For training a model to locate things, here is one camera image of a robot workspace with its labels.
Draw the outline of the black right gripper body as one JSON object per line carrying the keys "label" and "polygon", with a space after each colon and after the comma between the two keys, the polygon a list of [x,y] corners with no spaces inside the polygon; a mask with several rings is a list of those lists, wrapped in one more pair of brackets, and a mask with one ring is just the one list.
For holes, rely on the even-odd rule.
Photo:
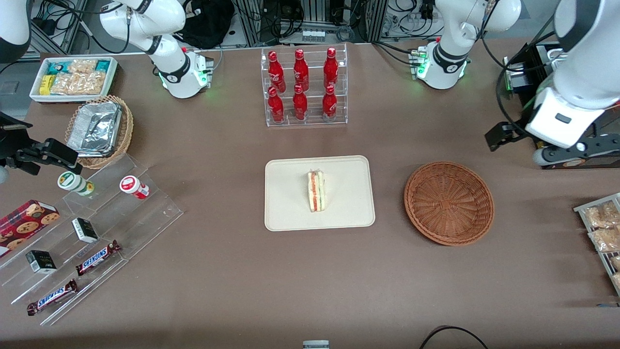
{"label": "black right gripper body", "polygon": [[14,155],[18,150],[32,146],[28,129],[32,125],[0,113],[0,154]]}

